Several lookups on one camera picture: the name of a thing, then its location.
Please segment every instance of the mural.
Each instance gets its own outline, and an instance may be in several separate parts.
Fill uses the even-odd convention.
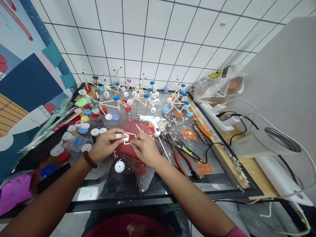
[[[0,0],[0,179],[77,89],[30,0]]]

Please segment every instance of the pliers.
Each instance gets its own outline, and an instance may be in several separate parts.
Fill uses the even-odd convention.
[[[167,135],[166,135],[166,138],[167,138],[167,141],[168,141],[169,143],[171,143],[171,144],[174,145],[175,147],[178,147],[177,143],[176,143],[176,142],[174,141],[174,139],[170,136],[170,134],[167,134]],[[183,157],[183,159],[185,160],[185,162],[188,164],[188,167],[189,167],[190,170],[191,170],[192,176],[193,176],[196,180],[200,181],[201,178],[200,178],[200,176],[197,174],[197,172],[195,171],[195,169],[194,169],[192,163],[190,162],[189,158],[185,155],[185,153],[184,153],[183,151],[181,151],[181,150],[178,149],[178,148],[175,148],[174,146],[170,146],[170,147],[171,147],[171,150],[172,150],[172,152],[173,152],[174,161],[175,161],[175,163],[177,164],[177,166],[178,166],[179,170],[181,171],[181,173],[183,173],[183,175],[185,175],[187,178],[189,178],[188,175],[187,175],[187,173],[186,173],[185,170],[183,169],[183,167],[182,167],[180,161],[179,161],[178,154],[177,154],[177,150],[178,150],[179,154]]]

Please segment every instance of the white tile wall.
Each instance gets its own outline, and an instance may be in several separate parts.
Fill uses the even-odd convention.
[[[247,64],[293,17],[316,15],[315,0],[31,1],[78,83],[82,69],[111,83],[122,67],[159,89]]]

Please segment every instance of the plastic bag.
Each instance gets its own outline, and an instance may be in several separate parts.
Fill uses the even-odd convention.
[[[221,71],[201,78],[193,85],[194,102],[223,103],[225,97],[241,94],[244,91],[243,65],[225,67]]]

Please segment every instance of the white glue gun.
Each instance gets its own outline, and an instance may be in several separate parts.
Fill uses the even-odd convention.
[[[158,137],[160,135],[160,130],[159,130],[158,124],[157,124],[160,121],[159,117],[155,117],[155,116],[137,116],[135,118],[139,119],[140,121],[150,122],[152,124],[152,126],[154,127],[154,130],[155,130],[154,136]]]

